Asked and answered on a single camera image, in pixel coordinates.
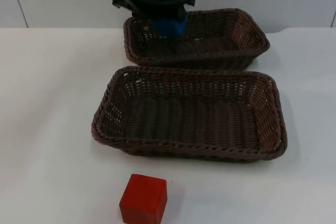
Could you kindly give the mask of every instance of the red cube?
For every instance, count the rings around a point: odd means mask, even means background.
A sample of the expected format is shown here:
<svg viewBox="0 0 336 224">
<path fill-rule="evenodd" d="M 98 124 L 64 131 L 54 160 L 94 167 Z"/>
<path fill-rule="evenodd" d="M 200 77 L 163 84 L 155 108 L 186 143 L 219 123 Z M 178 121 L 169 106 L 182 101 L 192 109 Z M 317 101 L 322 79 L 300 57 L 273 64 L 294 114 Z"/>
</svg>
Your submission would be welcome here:
<svg viewBox="0 0 336 224">
<path fill-rule="evenodd" d="M 127 224 L 160 224 L 166 203 L 164 179 L 132 174 L 119 206 Z"/>
</svg>

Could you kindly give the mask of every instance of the basket rim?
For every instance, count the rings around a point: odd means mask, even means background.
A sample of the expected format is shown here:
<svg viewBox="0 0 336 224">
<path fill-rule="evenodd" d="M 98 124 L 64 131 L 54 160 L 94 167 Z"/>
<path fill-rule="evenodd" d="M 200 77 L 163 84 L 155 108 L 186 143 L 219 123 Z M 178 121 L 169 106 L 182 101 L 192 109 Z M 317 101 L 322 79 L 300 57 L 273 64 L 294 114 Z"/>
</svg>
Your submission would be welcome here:
<svg viewBox="0 0 336 224">
<path fill-rule="evenodd" d="M 195 14 L 208 14 L 208 13 L 239 13 L 248 18 L 250 21 L 250 24 L 254 27 L 255 31 L 257 32 L 258 36 L 262 40 L 262 45 L 260 47 L 256 47 L 253 49 L 236 49 L 236 50 L 230 50 L 230 51 L 218 51 L 218 52 L 208 52 L 208 53 L 193 53 L 193 54 L 179 54 L 176 56 L 169 56 L 169 57 L 148 57 L 148 56 L 138 56 L 134 53 L 133 48 L 130 46 L 130 43 L 135 40 L 133 36 L 131 35 L 131 26 L 134 22 L 142 21 L 144 19 L 142 18 L 135 18 L 130 17 L 128 18 L 123 25 L 123 31 L 124 31 L 124 47 L 126 50 L 126 57 L 133 63 L 141 63 L 146 62 L 149 66 L 153 66 L 157 64 L 157 62 L 160 62 L 160 64 L 165 63 L 180 63 L 185 60 L 208 60 L 208 59 L 220 59 L 220 58 L 228 58 L 228 57 L 257 57 L 258 55 L 263 54 L 270 48 L 270 42 L 267 39 L 265 33 L 262 31 L 262 29 L 258 26 L 258 24 L 254 21 L 254 19 L 244 10 L 241 10 L 239 8 L 226 8 L 226 9 L 215 9 L 215 10 L 195 10 L 188 12 L 188 15 L 195 15 Z"/>
<path fill-rule="evenodd" d="M 129 144 L 130 148 L 132 149 L 133 145 L 153 145 L 153 144 L 157 144 L 157 141 L 155 140 L 150 140 L 150 139 L 144 139 L 144 138 L 127 138 L 127 137 L 120 137 L 120 136 L 112 136 L 112 135 L 108 135 L 106 134 L 100 127 L 100 123 L 99 123 L 99 117 L 102 114 L 102 112 L 106 109 L 106 106 L 109 104 L 109 99 L 111 97 L 111 93 L 113 92 L 114 87 L 116 86 L 118 80 L 120 79 L 120 77 L 122 77 L 125 73 L 127 72 L 133 72 L 135 70 L 140 70 L 140 71 L 151 71 L 152 73 L 155 72 L 161 72 L 165 71 L 165 72 L 172 72 L 172 71 L 178 71 L 178 72 L 188 72 L 190 74 L 195 74 L 195 75 L 213 75 L 213 76 L 227 76 L 227 75 L 246 75 L 246 76 L 255 76 L 255 77 L 262 77 L 262 78 L 267 78 L 269 80 L 269 82 L 267 82 L 267 85 L 269 87 L 272 87 L 272 91 L 274 94 L 274 100 L 272 101 L 272 106 L 273 109 L 275 110 L 275 112 L 278 114 L 278 120 L 277 120 L 277 124 L 279 126 L 279 141 L 278 143 L 273 146 L 273 148 L 270 148 L 268 150 L 251 150 L 251 149 L 245 149 L 245 148 L 222 148 L 222 152 L 231 152 L 231 153 L 246 153 L 246 154 L 257 154 L 260 155 L 260 159 L 264 159 L 264 160 L 269 160 L 269 159 L 274 159 L 278 156 L 281 156 L 286 148 L 287 148 L 287 133 L 286 133 L 286 126 L 284 123 L 284 117 L 282 114 L 282 110 L 281 110 L 281 104 L 280 104 L 280 98 L 279 98 L 279 91 L 278 88 L 276 86 L 276 83 L 274 81 L 274 79 L 272 77 L 270 77 L 267 74 L 264 73 L 260 73 L 260 72 L 256 72 L 256 71 L 223 71 L 223 70 L 189 70 L 189 69 L 176 69 L 176 68 L 159 68 L 159 67 L 137 67 L 137 66 L 128 66 L 128 67 L 124 67 L 119 69 L 112 77 L 110 83 L 107 86 L 107 89 L 105 91 L 105 94 L 103 96 L 103 99 L 98 107 L 98 110 L 96 111 L 94 117 L 93 117 L 93 121 L 91 124 L 91 131 L 92 131 L 92 135 L 94 137 L 94 139 L 101 143 L 101 144 L 106 144 L 105 141 L 103 141 L 102 139 L 106 140 L 107 142 L 109 141 L 113 141 L 115 142 L 115 148 L 118 148 L 118 144 L 120 143 L 121 145 L 124 144 Z M 182 143 L 179 141 L 160 141 L 161 145 L 164 146 L 188 146 L 188 147 L 194 147 L 194 148 L 221 148 L 218 147 L 217 145 L 208 145 L 208 144 L 187 144 L 187 143 Z"/>
</svg>

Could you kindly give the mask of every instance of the brown wicker basket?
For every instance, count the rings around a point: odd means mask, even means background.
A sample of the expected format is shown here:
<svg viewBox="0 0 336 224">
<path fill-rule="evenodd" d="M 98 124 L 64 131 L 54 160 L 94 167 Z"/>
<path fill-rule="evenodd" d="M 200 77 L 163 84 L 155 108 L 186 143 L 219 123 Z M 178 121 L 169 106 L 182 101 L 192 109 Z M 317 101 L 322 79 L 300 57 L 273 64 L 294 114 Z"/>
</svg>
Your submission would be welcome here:
<svg viewBox="0 0 336 224">
<path fill-rule="evenodd" d="M 287 148 L 276 84 L 257 72 L 120 69 L 92 136 L 133 155 L 218 161 L 269 160 Z"/>
<path fill-rule="evenodd" d="M 180 39 L 160 37 L 149 20 L 129 18 L 124 43 L 137 65 L 190 69 L 245 69 L 269 48 L 263 31 L 240 9 L 189 12 Z"/>
</svg>

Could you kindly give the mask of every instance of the wicker basket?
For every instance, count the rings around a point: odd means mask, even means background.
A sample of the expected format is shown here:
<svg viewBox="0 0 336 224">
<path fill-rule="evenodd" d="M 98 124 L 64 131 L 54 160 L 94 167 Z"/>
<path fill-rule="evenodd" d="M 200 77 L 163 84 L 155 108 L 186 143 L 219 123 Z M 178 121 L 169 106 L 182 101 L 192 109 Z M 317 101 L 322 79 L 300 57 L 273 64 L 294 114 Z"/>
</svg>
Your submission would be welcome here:
<svg viewBox="0 0 336 224">
<path fill-rule="evenodd" d="M 160 37 L 149 20 L 124 24 L 127 58 L 139 66 L 189 69 L 245 69 L 267 51 L 269 41 L 240 9 L 189 12 L 185 35 Z"/>
<path fill-rule="evenodd" d="M 133 155 L 218 161 L 274 159 L 287 147 L 276 84 L 257 72 L 120 69 L 92 136 Z"/>
</svg>

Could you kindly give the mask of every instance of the white table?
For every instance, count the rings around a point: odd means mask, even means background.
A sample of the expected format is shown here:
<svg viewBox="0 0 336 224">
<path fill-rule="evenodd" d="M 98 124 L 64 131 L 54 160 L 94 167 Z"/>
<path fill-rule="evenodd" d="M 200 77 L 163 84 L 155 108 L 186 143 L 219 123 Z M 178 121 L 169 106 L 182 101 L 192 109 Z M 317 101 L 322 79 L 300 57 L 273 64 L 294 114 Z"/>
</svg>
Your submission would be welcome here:
<svg viewBox="0 0 336 224">
<path fill-rule="evenodd" d="M 288 150 L 271 162 L 146 158 L 90 123 L 129 65 L 119 29 L 0 29 L 0 223 L 119 224 L 132 173 L 164 178 L 163 224 L 336 223 L 336 29 L 269 34 L 250 67 L 274 77 Z"/>
</svg>

